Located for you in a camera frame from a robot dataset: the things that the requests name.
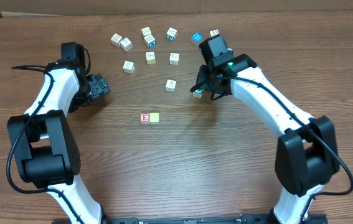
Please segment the blue-sided wooden block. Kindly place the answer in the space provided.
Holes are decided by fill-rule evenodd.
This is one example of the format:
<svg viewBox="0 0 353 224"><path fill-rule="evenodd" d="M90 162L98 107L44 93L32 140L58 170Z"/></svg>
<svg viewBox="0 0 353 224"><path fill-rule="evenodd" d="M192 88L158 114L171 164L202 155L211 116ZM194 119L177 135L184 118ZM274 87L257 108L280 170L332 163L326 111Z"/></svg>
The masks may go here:
<svg viewBox="0 0 353 224"><path fill-rule="evenodd" d="M176 90L176 81L175 80L167 80L166 82L166 91L169 91L169 92L175 92Z"/></svg>

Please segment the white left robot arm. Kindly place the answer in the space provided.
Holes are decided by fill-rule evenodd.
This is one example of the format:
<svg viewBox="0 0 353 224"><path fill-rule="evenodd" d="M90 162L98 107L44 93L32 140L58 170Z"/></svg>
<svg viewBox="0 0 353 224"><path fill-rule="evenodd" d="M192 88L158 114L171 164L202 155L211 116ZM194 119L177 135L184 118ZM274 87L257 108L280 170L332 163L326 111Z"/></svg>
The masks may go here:
<svg viewBox="0 0 353 224"><path fill-rule="evenodd" d="M80 151L67 121L69 113L110 92L102 75L89 73L88 50L76 42L62 43L56 62L16 68L42 73L44 84L31 107L7 122L9 185L22 194L51 195L68 223L109 223L80 176Z"/></svg>

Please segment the yellow-topped wooden block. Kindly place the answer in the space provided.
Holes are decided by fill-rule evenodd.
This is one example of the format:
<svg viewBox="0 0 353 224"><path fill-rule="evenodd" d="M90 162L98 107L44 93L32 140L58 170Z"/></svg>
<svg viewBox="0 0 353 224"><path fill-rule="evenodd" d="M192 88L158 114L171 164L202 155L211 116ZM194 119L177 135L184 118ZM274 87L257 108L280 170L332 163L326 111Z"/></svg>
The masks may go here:
<svg viewBox="0 0 353 224"><path fill-rule="evenodd" d="M150 124L159 124L159 113L150 113L149 122Z"/></svg>

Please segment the red letter E block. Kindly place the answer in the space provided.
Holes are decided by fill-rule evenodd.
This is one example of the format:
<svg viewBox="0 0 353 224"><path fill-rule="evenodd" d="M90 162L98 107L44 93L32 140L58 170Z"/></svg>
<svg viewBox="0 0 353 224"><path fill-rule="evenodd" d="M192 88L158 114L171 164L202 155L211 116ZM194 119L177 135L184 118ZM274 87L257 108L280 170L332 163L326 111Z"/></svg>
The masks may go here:
<svg viewBox="0 0 353 224"><path fill-rule="evenodd" d="M150 124L150 114L149 113L141 113L140 114L140 123L141 124Z"/></svg>

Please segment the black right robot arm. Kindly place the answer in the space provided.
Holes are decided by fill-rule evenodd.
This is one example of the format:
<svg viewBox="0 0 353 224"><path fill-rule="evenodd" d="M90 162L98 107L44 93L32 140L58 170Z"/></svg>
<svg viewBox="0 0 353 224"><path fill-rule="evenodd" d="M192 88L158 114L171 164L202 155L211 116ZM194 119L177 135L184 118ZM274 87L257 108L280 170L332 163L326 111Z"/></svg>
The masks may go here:
<svg viewBox="0 0 353 224"><path fill-rule="evenodd" d="M311 215L316 194L339 172L334 125L314 118L283 96L246 54L234 56L222 36L198 41L205 60L191 91L211 92L211 99L227 95L245 103L277 137L275 172L282 191L269 215L243 215L243 223L327 223L325 215Z"/></svg>

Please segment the green number 4 block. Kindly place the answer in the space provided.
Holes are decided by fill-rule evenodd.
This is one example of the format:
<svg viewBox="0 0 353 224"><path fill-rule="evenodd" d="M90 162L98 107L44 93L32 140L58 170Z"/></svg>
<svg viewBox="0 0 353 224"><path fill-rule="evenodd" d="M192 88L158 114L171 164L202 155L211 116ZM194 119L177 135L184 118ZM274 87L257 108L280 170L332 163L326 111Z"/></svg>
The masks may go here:
<svg viewBox="0 0 353 224"><path fill-rule="evenodd" d="M201 97L202 97L202 94L203 94L203 90L202 90L202 89L197 89L197 90L195 90L195 91L192 93L192 96L193 96L193 97L196 97L196 98L201 98Z"/></svg>

